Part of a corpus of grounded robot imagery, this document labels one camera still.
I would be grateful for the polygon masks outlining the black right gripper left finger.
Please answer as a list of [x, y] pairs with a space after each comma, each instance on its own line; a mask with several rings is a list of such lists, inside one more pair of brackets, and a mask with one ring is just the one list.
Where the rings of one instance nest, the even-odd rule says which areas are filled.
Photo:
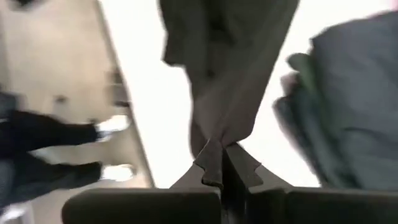
[[93, 189], [69, 199], [64, 224], [221, 224], [223, 147], [210, 139], [168, 189]]

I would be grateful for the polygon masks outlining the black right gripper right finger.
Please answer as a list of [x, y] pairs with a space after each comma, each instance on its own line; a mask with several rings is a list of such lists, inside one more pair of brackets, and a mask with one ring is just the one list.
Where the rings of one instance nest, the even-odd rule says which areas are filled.
[[224, 223], [397, 224], [397, 193], [294, 187], [239, 144], [223, 151]]

